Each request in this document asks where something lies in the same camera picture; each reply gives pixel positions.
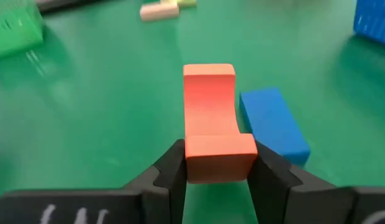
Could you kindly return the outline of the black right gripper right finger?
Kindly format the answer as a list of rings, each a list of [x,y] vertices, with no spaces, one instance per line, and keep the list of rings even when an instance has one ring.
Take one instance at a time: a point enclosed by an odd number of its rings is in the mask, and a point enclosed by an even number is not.
[[[259,224],[385,224],[385,187],[337,187],[256,146],[247,183]]]

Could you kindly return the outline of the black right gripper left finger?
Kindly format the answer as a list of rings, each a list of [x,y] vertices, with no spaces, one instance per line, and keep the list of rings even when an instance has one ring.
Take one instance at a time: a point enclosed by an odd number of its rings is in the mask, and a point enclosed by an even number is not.
[[[15,190],[0,196],[0,224],[182,224],[185,142],[178,139],[118,189]]]

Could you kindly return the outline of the blue rectangular foam block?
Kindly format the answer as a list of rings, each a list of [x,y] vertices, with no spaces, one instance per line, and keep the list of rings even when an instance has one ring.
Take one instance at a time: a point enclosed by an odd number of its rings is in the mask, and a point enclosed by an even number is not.
[[[292,164],[303,167],[307,163],[310,146],[280,90],[264,88],[242,92],[239,105],[244,123],[256,141]]]

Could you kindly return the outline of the red arch foam block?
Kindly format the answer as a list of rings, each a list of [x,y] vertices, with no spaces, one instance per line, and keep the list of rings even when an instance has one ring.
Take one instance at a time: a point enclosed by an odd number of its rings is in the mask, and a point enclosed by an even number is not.
[[[244,180],[258,156],[253,135],[239,131],[235,81],[230,63],[183,67],[185,158],[191,184]]]

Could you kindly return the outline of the beige rectangular foam block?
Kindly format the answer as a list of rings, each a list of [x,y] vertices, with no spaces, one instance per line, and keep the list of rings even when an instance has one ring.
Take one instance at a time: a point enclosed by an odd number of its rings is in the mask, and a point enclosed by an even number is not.
[[[144,4],[140,8],[140,17],[143,21],[167,19],[178,15],[179,6],[176,2]]]

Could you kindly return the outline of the small yellow foam block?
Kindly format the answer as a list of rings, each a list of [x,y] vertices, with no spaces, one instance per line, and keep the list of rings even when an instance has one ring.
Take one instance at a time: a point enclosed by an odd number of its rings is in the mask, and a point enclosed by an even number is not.
[[[196,7],[197,0],[160,0],[161,2],[175,2],[179,7]]]

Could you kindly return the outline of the green table mat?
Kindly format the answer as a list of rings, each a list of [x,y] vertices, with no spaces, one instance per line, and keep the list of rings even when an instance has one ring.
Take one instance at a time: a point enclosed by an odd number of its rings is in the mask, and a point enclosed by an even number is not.
[[[385,45],[353,34],[356,0],[197,0],[142,21],[155,1],[46,15],[42,45],[0,58],[0,195],[130,181],[184,137],[189,63],[231,63],[237,92],[277,88],[312,174],[385,187]]]

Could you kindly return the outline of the blue slotted plastic basket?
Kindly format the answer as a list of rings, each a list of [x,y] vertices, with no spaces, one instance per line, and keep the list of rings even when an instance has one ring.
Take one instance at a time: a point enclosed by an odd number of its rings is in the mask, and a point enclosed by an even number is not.
[[[385,44],[385,0],[357,0],[353,31]]]

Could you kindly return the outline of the green slotted plastic basket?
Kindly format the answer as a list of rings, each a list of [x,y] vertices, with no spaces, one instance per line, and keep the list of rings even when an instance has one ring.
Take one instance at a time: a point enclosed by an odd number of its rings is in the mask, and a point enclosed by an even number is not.
[[[35,0],[0,0],[0,57],[43,42]]]

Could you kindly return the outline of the black table frame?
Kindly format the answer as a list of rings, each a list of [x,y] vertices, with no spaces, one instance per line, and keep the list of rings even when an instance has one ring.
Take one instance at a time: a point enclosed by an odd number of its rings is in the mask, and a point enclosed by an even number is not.
[[[34,0],[41,13],[91,4],[99,0]]]

